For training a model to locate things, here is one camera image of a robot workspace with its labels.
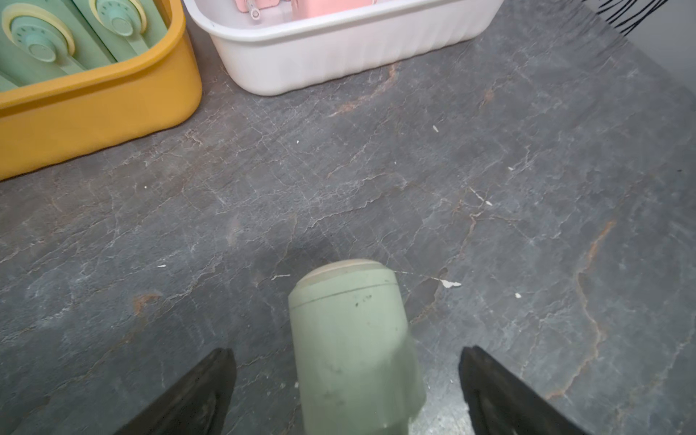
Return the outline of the white plastic storage box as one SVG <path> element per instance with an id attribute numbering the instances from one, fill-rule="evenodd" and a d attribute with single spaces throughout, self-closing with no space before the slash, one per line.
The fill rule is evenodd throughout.
<path id="1" fill-rule="evenodd" d="M 233 1 L 188 1 L 230 78 L 242 89 L 276 96 L 395 63 L 483 33 L 500 1 L 378 1 L 296 20 L 290 2 L 257 20 Z"/>

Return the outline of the pink sharpener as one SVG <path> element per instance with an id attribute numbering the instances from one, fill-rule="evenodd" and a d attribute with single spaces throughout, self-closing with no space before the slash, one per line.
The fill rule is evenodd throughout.
<path id="1" fill-rule="evenodd" d="M 277 7 L 280 0 L 236 0 L 237 9 L 244 14 L 249 14 L 252 20 L 259 21 L 261 19 L 261 11 Z"/>
<path id="2" fill-rule="evenodd" d="M 326 16 L 374 5 L 375 0 L 292 0 L 295 20 Z"/>

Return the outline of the green sharpener round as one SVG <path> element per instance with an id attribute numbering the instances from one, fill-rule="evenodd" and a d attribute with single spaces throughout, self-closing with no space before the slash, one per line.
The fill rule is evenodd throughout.
<path id="1" fill-rule="evenodd" d="M 393 270 L 321 266 L 288 297 L 304 430 L 406 434 L 426 388 Z"/>

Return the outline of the green sharpener square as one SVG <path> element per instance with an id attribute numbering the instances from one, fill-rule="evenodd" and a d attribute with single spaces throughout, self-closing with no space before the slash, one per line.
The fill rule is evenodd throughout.
<path id="1" fill-rule="evenodd" d="M 17 84 L 10 77 L 0 72 L 0 92 L 8 92 L 17 88 Z"/>

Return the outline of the yellow plastic storage box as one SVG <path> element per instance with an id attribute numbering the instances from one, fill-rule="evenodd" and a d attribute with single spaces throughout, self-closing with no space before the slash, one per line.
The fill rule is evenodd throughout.
<path id="1" fill-rule="evenodd" d="M 161 6 L 170 27 L 145 54 L 2 92 L 2 179 L 175 127 L 194 114 L 202 81 L 183 5 Z"/>

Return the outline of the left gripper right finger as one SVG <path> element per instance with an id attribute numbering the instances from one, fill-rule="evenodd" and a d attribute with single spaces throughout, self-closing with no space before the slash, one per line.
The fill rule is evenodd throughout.
<path id="1" fill-rule="evenodd" d="M 476 434 L 587 434 L 479 346 L 462 349 L 459 374 Z"/>

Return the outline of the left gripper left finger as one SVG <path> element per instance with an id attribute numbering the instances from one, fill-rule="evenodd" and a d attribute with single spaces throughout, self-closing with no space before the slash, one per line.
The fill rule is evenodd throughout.
<path id="1" fill-rule="evenodd" d="M 217 348 L 117 433 L 222 433 L 236 379 L 233 351 Z"/>

